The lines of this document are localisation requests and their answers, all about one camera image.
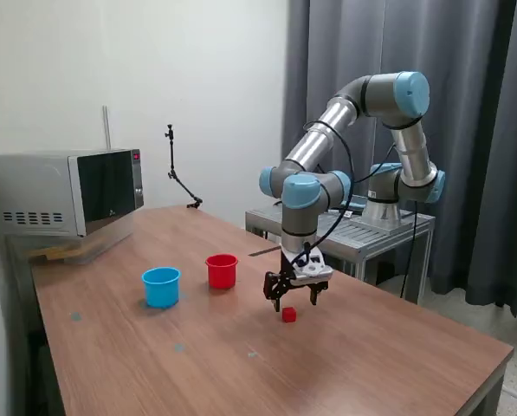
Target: red cup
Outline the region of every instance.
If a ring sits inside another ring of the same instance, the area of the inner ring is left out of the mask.
[[[206,259],[208,284],[214,289],[229,289],[235,286],[236,266],[239,261],[232,254],[216,254]]]

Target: blue cup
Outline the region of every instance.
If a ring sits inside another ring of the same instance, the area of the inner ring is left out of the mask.
[[[146,304],[152,308],[169,308],[179,301],[181,271],[174,267],[157,267],[143,273]]]

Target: blue joint cap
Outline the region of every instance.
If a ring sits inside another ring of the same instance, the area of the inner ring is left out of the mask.
[[[401,72],[393,82],[393,94],[400,111],[415,119],[428,111],[430,85],[421,72]]]
[[[264,167],[260,172],[260,178],[258,179],[258,185],[260,186],[260,190],[263,194],[268,195],[269,197],[274,196],[274,193],[272,192],[272,185],[269,181],[270,177],[272,176],[273,170],[274,168],[272,166]]]
[[[402,167],[402,165],[403,165],[402,163],[384,163],[379,168],[379,170],[376,172],[376,175],[380,174],[382,172],[395,171],[397,169],[400,169]],[[373,173],[373,171],[375,171],[378,168],[378,166],[379,166],[379,163],[372,165],[372,167],[370,168],[370,173]]]
[[[427,197],[425,202],[428,204],[434,204],[439,200],[441,194],[443,193],[443,188],[445,187],[445,172],[439,170],[437,172],[437,176],[435,181],[433,182],[430,195]]]
[[[348,175],[342,171],[330,171],[333,175],[337,176],[339,180],[341,181],[341,184],[343,184],[343,201],[346,202],[348,199],[348,193],[351,191],[351,179],[348,177]]]
[[[310,173],[297,173],[283,181],[281,202],[292,210],[308,208],[320,199],[321,185]]]

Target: wooden table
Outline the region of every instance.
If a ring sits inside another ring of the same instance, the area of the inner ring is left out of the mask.
[[[68,416],[494,414],[513,349],[336,272],[318,306],[307,289],[262,294],[279,251],[184,207],[134,214],[135,232],[88,265],[33,269]],[[239,257],[237,283],[209,290],[204,259]],[[145,306],[140,275],[181,269],[182,299]]]

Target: flexible arm stand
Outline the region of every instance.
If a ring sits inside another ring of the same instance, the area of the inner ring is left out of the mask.
[[[170,171],[168,172],[168,177],[170,179],[175,179],[175,181],[181,185],[183,189],[195,200],[192,204],[187,204],[187,208],[197,208],[203,203],[203,200],[197,196],[195,196],[194,193],[189,191],[189,188],[187,188],[185,185],[183,185],[183,182],[181,182],[181,179],[179,179],[178,175],[175,172],[175,168],[173,167],[173,130],[171,129],[173,125],[168,124],[168,133],[164,133],[164,136],[170,139],[170,158],[171,158],[171,165],[170,165]]]

